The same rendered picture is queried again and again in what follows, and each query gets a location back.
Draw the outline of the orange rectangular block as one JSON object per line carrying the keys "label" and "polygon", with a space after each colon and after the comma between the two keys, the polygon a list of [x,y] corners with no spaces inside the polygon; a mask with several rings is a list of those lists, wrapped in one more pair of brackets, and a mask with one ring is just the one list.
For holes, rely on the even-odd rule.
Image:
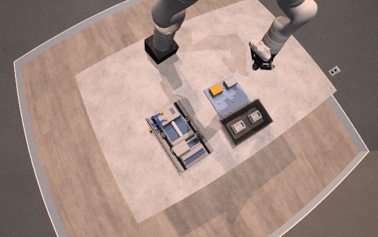
{"label": "orange rectangular block", "polygon": [[215,96],[221,94],[223,92],[222,86],[219,84],[209,88],[210,95],[214,98]]}

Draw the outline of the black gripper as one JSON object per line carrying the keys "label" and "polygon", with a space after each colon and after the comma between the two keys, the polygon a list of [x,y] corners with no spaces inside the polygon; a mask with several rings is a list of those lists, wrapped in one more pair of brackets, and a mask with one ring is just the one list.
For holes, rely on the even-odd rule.
{"label": "black gripper", "polygon": [[[273,68],[275,68],[275,66],[272,65],[272,62],[273,62],[274,57],[277,55],[277,53],[271,54],[271,58],[269,61],[264,61],[252,50],[251,47],[250,47],[250,50],[251,50],[251,58],[252,60],[254,60],[254,64],[252,65],[253,70],[257,70],[259,68],[263,70],[272,70]],[[269,64],[264,65],[263,63],[269,63]]]}

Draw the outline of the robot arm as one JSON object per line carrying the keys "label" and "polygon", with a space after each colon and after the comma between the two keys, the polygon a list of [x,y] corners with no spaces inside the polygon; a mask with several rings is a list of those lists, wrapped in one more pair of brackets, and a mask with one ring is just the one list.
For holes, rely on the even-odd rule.
{"label": "robot arm", "polygon": [[[166,51],[171,46],[175,32],[181,27],[186,9],[198,0],[156,0],[151,8],[155,22],[153,46]],[[261,41],[250,40],[249,46],[264,61],[278,53],[288,38],[301,26],[312,20],[317,13],[314,0],[277,0],[278,6],[288,16],[274,19]]]}

